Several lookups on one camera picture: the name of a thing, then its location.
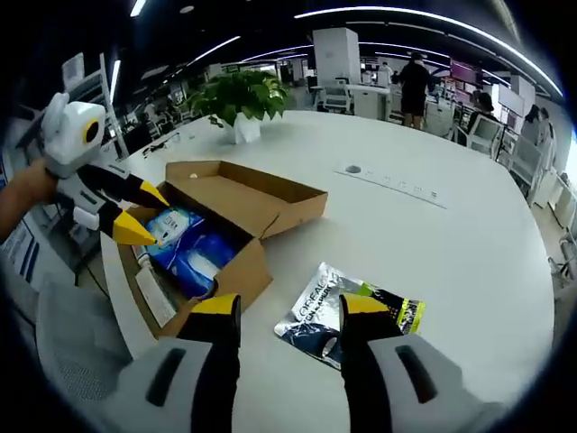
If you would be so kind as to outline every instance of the white flower pot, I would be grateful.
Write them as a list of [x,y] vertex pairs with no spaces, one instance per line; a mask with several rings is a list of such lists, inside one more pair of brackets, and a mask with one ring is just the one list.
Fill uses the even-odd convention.
[[261,121],[255,117],[247,119],[244,113],[238,113],[234,127],[222,121],[224,130],[231,143],[245,144],[261,138]]

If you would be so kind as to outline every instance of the ceiling light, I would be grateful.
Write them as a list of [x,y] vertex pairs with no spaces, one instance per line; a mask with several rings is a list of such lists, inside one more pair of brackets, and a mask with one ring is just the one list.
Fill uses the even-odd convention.
[[136,3],[134,4],[134,7],[133,7],[133,11],[130,12],[130,16],[137,16],[141,12],[145,3],[146,3],[146,0],[136,0]]
[[501,39],[496,38],[495,36],[488,34],[487,32],[484,32],[483,30],[478,29],[477,27],[474,27],[474,26],[467,24],[467,23],[462,23],[462,22],[454,20],[452,18],[447,18],[446,16],[431,14],[429,12],[416,11],[413,9],[405,9],[402,7],[352,6],[352,7],[337,7],[335,9],[325,9],[325,10],[321,10],[321,11],[308,12],[306,14],[299,14],[299,15],[295,15],[295,19],[306,18],[308,16],[314,16],[314,15],[320,15],[320,14],[332,14],[332,13],[337,13],[337,12],[354,12],[354,11],[381,11],[381,12],[421,15],[421,16],[425,16],[427,18],[434,18],[436,20],[443,21],[445,23],[451,23],[454,25],[458,25],[459,27],[462,27],[462,28],[467,29],[471,32],[477,33],[480,36],[482,36],[483,38],[488,39],[489,41],[492,41],[493,43],[496,43],[500,47],[504,48],[505,50],[509,51],[513,55],[517,56],[519,59],[523,60],[535,72],[537,72],[541,77],[543,77],[557,91],[557,93],[561,97],[563,96],[563,92],[554,83],[554,81],[552,79],[550,79],[542,69],[540,69],[533,61],[528,59],[524,54],[517,51],[516,49],[514,49],[510,45],[507,45]]
[[406,54],[393,54],[392,52],[376,52],[375,54],[380,54],[381,56],[391,56],[391,57],[402,57],[403,59],[410,59],[411,56]]
[[386,24],[384,21],[347,21],[347,24]]
[[295,54],[294,56],[279,57],[279,58],[277,59],[277,61],[279,61],[279,60],[284,60],[284,59],[292,59],[292,58],[294,58],[294,57],[304,57],[304,56],[307,56],[307,55],[308,55],[308,54]]
[[118,72],[120,71],[120,60],[114,62],[112,69],[112,85],[110,86],[110,104],[114,101],[114,93],[116,91],[116,81],[118,81]]
[[397,45],[397,44],[395,44],[395,43],[359,42],[359,45],[384,45],[384,46],[386,46],[386,47],[405,48],[405,49],[407,49],[407,50],[415,50],[415,51],[428,52],[429,54],[434,54],[435,56],[446,57],[447,59],[450,59],[450,58],[451,58],[451,56],[447,56],[446,54],[443,54],[442,52],[424,50],[424,49],[422,49],[422,48],[417,48],[417,47],[408,47],[407,45]]
[[208,50],[207,52],[199,55],[196,59],[190,61],[190,62],[187,64],[187,66],[192,65],[195,61],[198,61],[198,60],[202,59],[203,57],[207,56],[207,55],[210,54],[211,52],[216,51],[216,50],[218,50],[219,48],[224,47],[227,43],[231,43],[231,42],[237,41],[237,40],[239,40],[239,39],[241,39],[240,36],[234,36],[233,38],[229,39],[228,41],[225,41],[225,42],[221,43],[220,45],[216,45],[214,48],[211,48],[211,49]]
[[147,70],[146,72],[144,72],[141,79],[147,79],[147,78],[152,77],[154,75],[158,75],[161,72],[164,72],[168,68],[169,68],[169,65],[164,65],[164,66],[160,66],[159,68]]
[[301,48],[312,48],[312,47],[313,47],[313,45],[301,45],[301,46],[299,46],[299,47],[284,48],[284,49],[282,49],[282,50],[265,52],[264,54],[259,54],[258,56],[253,56],[253,57],[249,57],[248,59],[241,60],[241,63],[244,63],[245,61],[249,61],[249,60],[252,60],[252,59],[258,59],[259,57],[268,56],[269,54],[276,54],[277,52],[293,51],[293,50],[299,50],[299,49],[301,49]]
[[432,61],[432,60],[427,60],[427,59],[423,59],[424,63],[428,63],[430,65],[436,65],[436,66],[440,66],[441,68],[447,68],[450,69],[451,66],[450,65],[444,65],[443,63],[438,63],[436,61]]
[[492,72],[488,72],[487,70],[483,69],[482,70],[485,74],[489,75],[490,77],[496,78],[498,79],[501,83],[503,83],[505,86],[507,86],[508,88],[511,87],[511,85],[503,78],[501,78],[499,75],[495,75]]

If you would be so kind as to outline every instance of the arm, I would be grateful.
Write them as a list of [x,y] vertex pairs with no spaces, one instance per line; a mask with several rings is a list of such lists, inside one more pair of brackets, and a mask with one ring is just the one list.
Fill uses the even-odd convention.
[[477,120],[477,117],[479,117],[478,111],[475,111],[471,114],[471,117],[469,118],[469,124],[467,125],[467,134],[471,133],[471,129],[475,125],[475,121]]
[[429,87],[429,93],[435,90],[435,83],[433,82],[433,78],[429,72],[426,72],[426,85]]
[[397,82],[400,84],[405,84],[405,79],[407,79],[407,67],[400,71],[400,74],[397,76]]
[[56,192],[57,180],[44,167],[44,160],[17,172],[0,191],[0,243],[18,226],[36,204],[48,202]]

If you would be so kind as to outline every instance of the green plant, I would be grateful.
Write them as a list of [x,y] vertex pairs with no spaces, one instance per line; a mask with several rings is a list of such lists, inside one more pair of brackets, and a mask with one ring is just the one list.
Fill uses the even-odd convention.
[[239,113],[247,118],[272,119],[285,111],[288,90],[268,72],[243,70],[212,78],[204,88],[188,99],[190,110],[208,115],[211,124],[224,128],[220,120],[234,126]]

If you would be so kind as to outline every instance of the ceiling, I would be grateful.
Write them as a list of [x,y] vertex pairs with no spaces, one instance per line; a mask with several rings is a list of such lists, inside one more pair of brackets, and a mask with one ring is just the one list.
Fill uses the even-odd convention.
[[[88,11],[85,6],[74,5],[64,13],[54,13],[51,17],[53,22],[46,25],[43,32],[43,40],[49,41],[40,50],[40,64],[44,66],[41,73],[38,67],[31,68],[28,77],[28,98],[33,99],[36,105],[47,103],[50,95],[61,88],[61,63],[79,51],[85,53],[88,72],[92,66],[91,59],[96,59],[99,52],[104,52],[109,60],[109,75],[114,60],[122,61],[114,99],[116,104],[122,104],[130,101],[135,91],[157,87],[164,79],[171,79],[182,64],[234,36],[241,36],[241,39],[192,63],[177,78],[197,74],[211,63],[234,62],[267,51],[308,45],[312,43],[315,29],[347,26],[359,34],[359,41],[437,51],[490,71],[515,71],[503,59],[512,61],[551,94],[552,99],[562,100],[546,80],[499,45],[458,25],[430,17],[398,12],[350,11],[294,18],[304,12],[358,4],[348,0],[293,0],[282,5],[271,0],[147,0],[141,13],[131,18],[133,2],[102,0],[99,4],[103,6],[98,10]],[[527,54],[548,77],[560,84],[561,79],[551,66],[551,59],[543,54],[545,50],[522,25],[530,23],[526,8],[523,22],[517,22],[512,20],[520,9],[517,2],[507,3],[511,5],[510,10],[504,8],[503,0],[363,2],[364,5],[426,11],[474,25]],[[186,5],[193,5],[194,10],[180,14],[180,9]],[[375,51],[407,53],[406,49],[361,45],[362,56],[374,56]],[[301,52],[312,54],[312,49],[298,51]],[[448,62],[448,59],[431,54],[429,59]],[[161,66],[168,67],[160,74],[142,79],[147,71]]]

